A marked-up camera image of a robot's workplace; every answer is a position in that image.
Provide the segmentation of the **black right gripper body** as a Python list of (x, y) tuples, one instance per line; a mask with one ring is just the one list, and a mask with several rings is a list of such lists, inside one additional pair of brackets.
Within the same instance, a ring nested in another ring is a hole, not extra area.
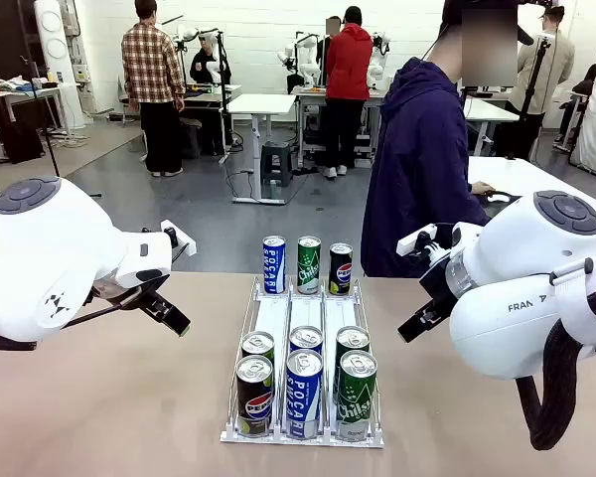
[(420, 278), (419, 283), (430, 297), (426, 309), (434, 313), (451, 313), (457, 298), (446, 277), (447, 261), (438, 261)]

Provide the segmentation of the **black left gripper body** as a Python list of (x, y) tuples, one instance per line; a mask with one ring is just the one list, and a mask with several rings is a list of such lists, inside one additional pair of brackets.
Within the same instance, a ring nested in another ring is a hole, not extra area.
[(138, 285), (120, 285), (113, 280), (111, 274), (96, 280), (91, 288), (91, 294), (112, 305), (121, 304), (123, 307), (137, 307), (144, 297), (157, 297), (159, 288), (170, 277), (169, 274), (162, 275), (152, 280), (142, 282)]

